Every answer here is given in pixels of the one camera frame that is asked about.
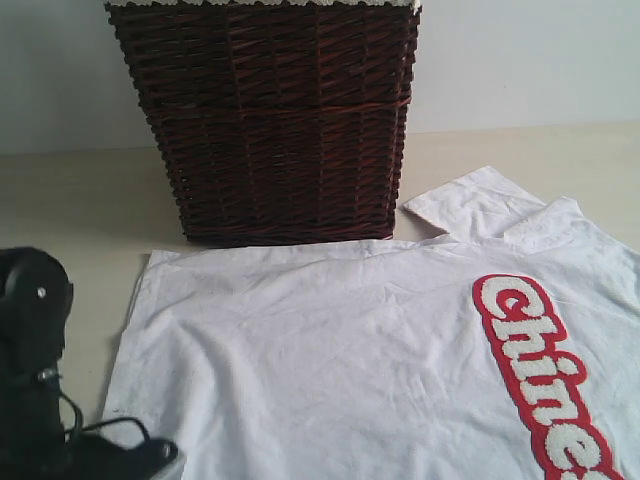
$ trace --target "white wall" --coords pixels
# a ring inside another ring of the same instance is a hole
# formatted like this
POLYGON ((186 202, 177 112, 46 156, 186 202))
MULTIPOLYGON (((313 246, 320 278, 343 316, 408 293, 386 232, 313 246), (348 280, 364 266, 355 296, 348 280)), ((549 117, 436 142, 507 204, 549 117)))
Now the white wall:
MULTIPOLYGON (((640 1, 424 2, 410 131, 640 119, 640 1)), ((1 0, 0 61, 0 153, 153 144, 98 0, 1 0)))

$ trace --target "t-shirt sleeve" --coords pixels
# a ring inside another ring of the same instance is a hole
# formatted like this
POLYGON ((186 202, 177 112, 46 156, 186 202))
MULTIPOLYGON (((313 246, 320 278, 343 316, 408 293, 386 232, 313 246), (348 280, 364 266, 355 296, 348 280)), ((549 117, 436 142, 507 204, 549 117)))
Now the t-shirt sleeve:
POLYGON ((500 237, 544 206, 493 167, 483 167, 403 205, 461 242, 500 237))

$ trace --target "wicker weave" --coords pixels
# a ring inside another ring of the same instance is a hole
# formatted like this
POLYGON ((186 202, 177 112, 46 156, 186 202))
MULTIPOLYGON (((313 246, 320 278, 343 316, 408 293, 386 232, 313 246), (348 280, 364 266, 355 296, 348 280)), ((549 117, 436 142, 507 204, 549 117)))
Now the wicker weave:
POLYGON ((392 234, 419 18, 410 7, 107 9, 190 240, 392 234))

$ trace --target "wrinkled fabric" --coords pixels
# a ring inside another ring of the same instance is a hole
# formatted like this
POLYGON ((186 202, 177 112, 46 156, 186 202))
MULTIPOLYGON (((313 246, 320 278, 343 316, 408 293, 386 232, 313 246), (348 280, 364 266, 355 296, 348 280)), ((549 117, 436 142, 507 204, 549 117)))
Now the wrinkled fabric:
POLYGON ((105 418, 173 438, 185 480, 542 480, 472 296, 518 275, 548 292, 592 423, 640 478, 638 255, 491 168, 406 207, 449 233, 153 252, 105 418))

